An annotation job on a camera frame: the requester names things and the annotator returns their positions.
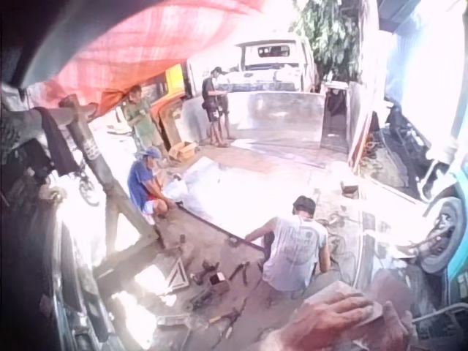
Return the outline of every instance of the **wooden post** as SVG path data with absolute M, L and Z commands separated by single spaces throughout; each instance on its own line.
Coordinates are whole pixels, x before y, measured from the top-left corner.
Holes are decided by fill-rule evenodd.
M 73 107 L 78 117 L 68 124 L 68 130 L 75 141 L 76 146 L 83 152 L 86 163 L 89 168 L 93 171 L 98 182 L 101 183 L 104 189 L 106 197 L 106 216 L 109 214 L 109 218 L 106 218 L 106 244 L 112 247 L 107 248 L 107 252 L 111 253 L 115 251 L 115 240 L 117 233 L 117 221 L 118 215 L 123 213 L 125 217 L 135 226 L 137 231 L 142 235 L 142 238 L 134 246 L 128 249 L 113 254 L 113 259 L 105 261 L 99 268 L 100 271 L 107 271 L 113 269 L 116 263 L 122 260 L 131 259 L 137 254 L 138 247 L 146 247 L 149 242 L 155 244 L 155 249 L 163 249 L 163 244 L 154 227 L 152 227 L 143 217 L 143 215 L 136 209 L 136 207 L 130 202 L 126 192 L 122 186 L 114 179 L 112 171 L 109 165 L 105 161 L 103 155 L 97 148 L 96 141 L 94 140 L 93 134 L 89 129 L 86 112 L 83 107 L 80 106 L 76 95 L 70 95 L 66 99 L 61 101 L 61 107 Z

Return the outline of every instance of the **green foliage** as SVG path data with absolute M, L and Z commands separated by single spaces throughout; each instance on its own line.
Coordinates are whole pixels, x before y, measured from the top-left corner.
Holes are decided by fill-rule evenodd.
M 298 9 L 297 0 L 293 0 Z M 344 14 L 341 0 L 309 0 L 290 31 L 309 38 L 321 78 L 357 80 L 359 29 L 357 16 Z

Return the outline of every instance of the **hand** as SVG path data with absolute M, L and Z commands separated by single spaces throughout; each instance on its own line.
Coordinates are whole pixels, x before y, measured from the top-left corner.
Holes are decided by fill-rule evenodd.
M 167 207 L 170 210 L 173 210 L 174 208 L 177 207 L 177 204 L 174 201 L 172 201 L 171 199 L 167 199 L 166 203 L 167 203 Z
M 409 311 L 400 319 L 391 302 L 383 306 L 383 322 L 368 333 L 366 338 L 370 350 L 406 351 L 415 332 Z
M 245 241 L 253 241 L 253 240 L 252 240 L 252 234 L 250 233 L 250 234 L 246 235 L 246 237 L 244 238 L 244 240 L 245 240 Z
M 372 302 L 360 293 L 336 293 L 327 301 L 305 303 L 296 321 L 281 332 L 284 350 L 320 350 L 372 314 Z

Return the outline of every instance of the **orange tarp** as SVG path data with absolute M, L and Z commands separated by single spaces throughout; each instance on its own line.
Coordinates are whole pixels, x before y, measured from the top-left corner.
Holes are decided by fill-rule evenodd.
M 102 115 L 128 90 L 226 39 L 267 0 L 166 0 L 112 28 L 52 80 L 30 90 L 35 105 L 56 107 L 77 94 Z

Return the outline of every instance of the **cardboard box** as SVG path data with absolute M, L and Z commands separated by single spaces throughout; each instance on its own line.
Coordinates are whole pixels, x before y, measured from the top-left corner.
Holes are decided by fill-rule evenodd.
M 198 145 L 196 143 L 189 143 L 188 141 L 183 141 L 182 143 L 175 144 L 169 150 L 169 156 L 178 161 L 186 161 L 192 158 L 195 155 L 195 150 Z

